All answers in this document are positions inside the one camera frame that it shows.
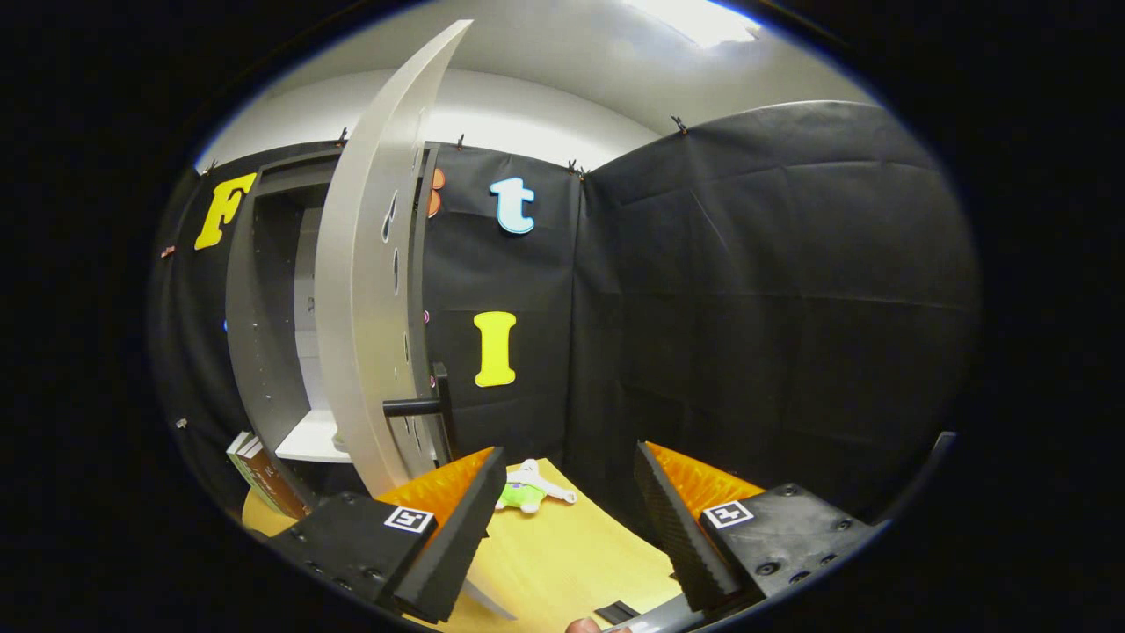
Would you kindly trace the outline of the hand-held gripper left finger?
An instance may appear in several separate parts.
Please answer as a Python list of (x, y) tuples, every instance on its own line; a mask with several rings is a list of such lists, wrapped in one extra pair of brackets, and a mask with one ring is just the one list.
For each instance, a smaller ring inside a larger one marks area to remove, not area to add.
[(278, 557), (394, 615), (450, 618), (506, 481), (484, 447), (378, 494), (340, 492), (266, 541)]

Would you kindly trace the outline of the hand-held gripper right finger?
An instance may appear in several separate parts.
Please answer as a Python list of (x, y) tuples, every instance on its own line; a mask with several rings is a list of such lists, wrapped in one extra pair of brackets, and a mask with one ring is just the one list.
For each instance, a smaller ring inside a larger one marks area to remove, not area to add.
[(634, 480), (688, 608), (706, 616), (807, 584), (882, 530), (802, 485), (764, 489), (650, 441), (636, 445)]

